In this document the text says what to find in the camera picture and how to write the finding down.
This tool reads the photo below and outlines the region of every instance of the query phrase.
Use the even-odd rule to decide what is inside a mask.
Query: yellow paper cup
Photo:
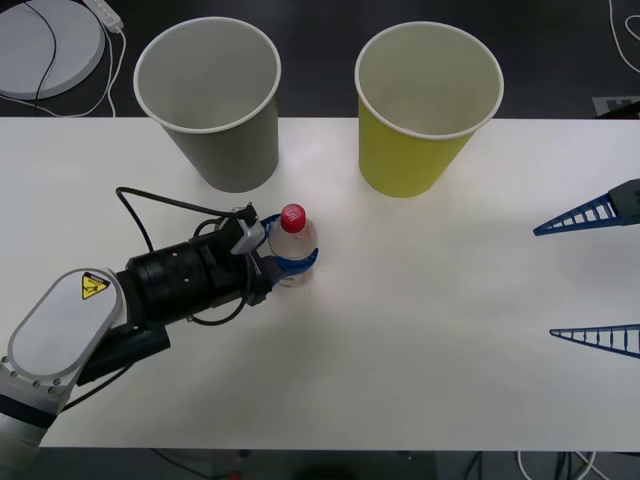
[[[504,94],[500,65],[462,30],[433,22],[396,25],[364,46],[355,71],[360,171],[376,190],[428,190]]]

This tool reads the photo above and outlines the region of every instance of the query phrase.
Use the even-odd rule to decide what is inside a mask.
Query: blue gripper pad
[[[640,179],[629,180],[590,202],[552,218],[533,234],[587,230],[640,223]]]
[[[585,347],[640,359],[640,324],[608,327],[557,328],[549,333]]]

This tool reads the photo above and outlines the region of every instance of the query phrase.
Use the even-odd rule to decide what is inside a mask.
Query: white cable
[[[582,480],[584,477],[587,476],[587,474],[589,473],[589,471],[591,471],[591,469],[593,469],[594,472],[598,473],[598,475],[602,476],[602,478],[604,478],[604,480],[609,480],[607,477],[602,475],[602,472],[600,472],[599,470],[596,470],[596,468],[593,466],[593,461],[596,459],[596,452],[592,452],[591,453],[591,456],[589,457],[589,460],[587,460],[585,457],[583,457],[580,452],[576,452],[576,453],[580,456],[580,458],[582,458],[582,460],[584,460],[584,462],[587,464],[587,466],[582,471],[582,473],[577,478],[575,478],[574,480]],[[516,458],[518,459],[518,467],[520,467],[520,473],[522,473],[522,476],[524,478],[526,478],[527,480],[533,480],[529,476],[527,471],[524,469],[524,465],[522,465],[522,452],[518,451],[516,453]]]
[[[524,469],[524,465],[522,465],[522,452],[518,451],[516,457],[518,458],[518,466],[520,467],[520,473],[522,473],[522,476],[527,480],[532,480],[527,471]]]
[[[589,462],[589,460],[587,460],[587,457],[582,455],[580,452],[576,452],[576,455],[578,455],[582,459],[582,461],[584,463],[588,463]],[[602,478],[602,480],[610,480],[609,477],[607,477],[604,473],[602,473],[600,470],[598,470],[595,465],[592,464],[591,465],[591,469],[594,472],[596,472],[600,476],[600,478]]]
[[[580,452],[576,452],[581,458],[584,458],[582,456],[582,454]],[[582,480],[584,477],[586,477],[589,472],[591,471],[591,469],[593,468],[593,461],[596,459],[596,452],[592,452],[591,456],[589,457],[589,460],[587,461],[586,458],[584,458],[584,461],[587,462],[587,466],[584,467],[584,470],[582,471],[582,473],[580,475],[578,475],[577,478],[575,478],[574,480]]]
[[[631,27],[629,27],[629,20],[631,20],[632,18],[640,18],[640,15],[631,15],[630,17],[627,17],[627,19],[624,21],[624,26],[627,29],[627,32],[629,32],[633,38],[635,38],[636,40],[638,40],[640,42],[640,36],[638,36],[637,34],[632,32],[631,31]],[[616,35],[616,27],[613,25],[613,4],[612,4],[612,0],[609,0],[609,23],[611,24],[611,33],[613,33],[613,41],[616,42],[616,48],[618,49],[618,53],[620,54],[620,58],[622,58],[622,60],[624,60],[624,63],[626,63],[631,70],[633,70],[634,72],[640,73],[640,69],[634,67],[631,64],[631,62],[629,60],[627,60],[627,57],[624,56],[624,53],[622,53],[622,49],[620,48],[620,43],[618,43],[618,36]]]
[[[111,79],[111,83],[109,83],[109,87],[107,88],[107,99],[109,100],[109,105],[111,105],[111,113],[113,113],[113,118],[116,118],[116,107],[113,104],[113,100],[111,100],[111,88],[113,87],[113,84],[116,83],[116,78],[118,78],[118,74],[120,73],[120,67],[122,66],[122,59],[124,58],[124,52],[127,49],[127,37],[124,36],[124,32],[118,27],[116,27],[116,32],[118,32],[120,36],[122,36],[122,52],[120,52],[120,60],[118,60],[118,66],[116,67],[116,72],[113,74],[113,79]]]
[[[90,110],[87,110],[84,113],[76,113],[76,114],[73,114],[73,115],[59,115],[59,114],[57,114],[55,112],[52,112],[48,108],[41,107],[40,105],[34,105],[33,103],[25,102],[24,100],[18,100],[17,98],[5,97],[4,95],[0,95],[0,98],[2,98],[3,100],[7,100],[9,102],[20,103],[21,105],[26,105],[26,106],[31,107],[31,108],[33,108],[35,106],[38,110],[46,112],[49,115],[51,115],[52,117],[56,117],[56,118],[78,118],[78,117],[84,117],[86,115],[89,115],[91,112],[93,112],[102,103],[102,101],[104,100],[104,97],[107,96],[107,97],[109,97],[109,105],[111,106],[111,115],[113,117],[115,117],[116,116],[116,109],[115,109],[115,106],[113,105],[113,102],[111,101],[111,87],[113,86],[113,83],[115,82],[115,79],[118,76],[118,73],[120,71],[120,66],[122,65],[122,59],[124,58],[124,50],[125,50],[125,47],[126,47],[126,40],[125,40],[125,36],[124,36],[124,33],[122,32],[122,30],[118,30],[120,35],[122,35],[122,39],[123,39],[122,47],[123,48],[122,48],[122,52],[120,52],[120,59],[118,60],[118,66],[117,66],[117,69],[116,69],[116,73],[114,74],[113,78],[111,78],[111,72],[113,71],[113,45],[111,43],[111,37],[109,37],[109,32],[107,31],[107,29],[104,27],[102,22],[98,21],[98,23],[100,24],[100,27],[102,28],[102,31],[104,32],[104,36],[107,38],[107,42],[109,43],[109,76],[107,77],[107,86],[105,87],[104,92],[102,92],[102,96],[100,97],[100,100],[98,100],[98,102],[93,107],[91,107]]]

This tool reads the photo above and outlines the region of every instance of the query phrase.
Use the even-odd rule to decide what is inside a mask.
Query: plastic bottle
[[[280,218],[269,233],[271,251],[282,258],[301,260],[308,257],[318,245],[313,223],[307,218],[302,206],[292,203],[282,209]],[[309,280],[311,270],[285,277],[280,285],[299,287]]]

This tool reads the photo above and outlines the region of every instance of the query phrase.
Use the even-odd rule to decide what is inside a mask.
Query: warning sticker
[[[106,290],[111,282],[89,272],[82,276],[82,299],[86,300]]]

